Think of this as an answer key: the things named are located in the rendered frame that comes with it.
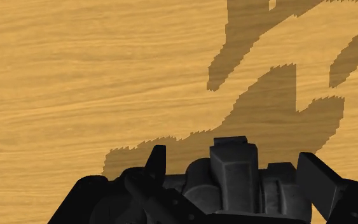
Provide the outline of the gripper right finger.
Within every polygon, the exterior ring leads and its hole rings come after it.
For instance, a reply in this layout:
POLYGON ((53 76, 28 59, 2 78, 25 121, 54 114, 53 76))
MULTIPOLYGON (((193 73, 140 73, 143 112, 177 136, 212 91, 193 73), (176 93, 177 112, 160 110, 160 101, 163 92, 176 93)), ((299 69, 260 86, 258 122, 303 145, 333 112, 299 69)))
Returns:
POLYGON ((296 181, 326 224, 358 224, 358 181, 342 178, 309 152, 299 154, 296 181))

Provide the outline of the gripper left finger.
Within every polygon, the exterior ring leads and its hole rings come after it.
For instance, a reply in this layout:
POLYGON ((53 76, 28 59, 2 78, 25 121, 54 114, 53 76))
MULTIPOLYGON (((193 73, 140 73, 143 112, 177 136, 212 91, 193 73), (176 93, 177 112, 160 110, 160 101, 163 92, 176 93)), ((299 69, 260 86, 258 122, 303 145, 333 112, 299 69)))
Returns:
POLYGON ((166 147, 156 145, 143 167, 113 181, 85 176, 47 224, 204 224, 207 216, 175 189, 163 187, 166 147))

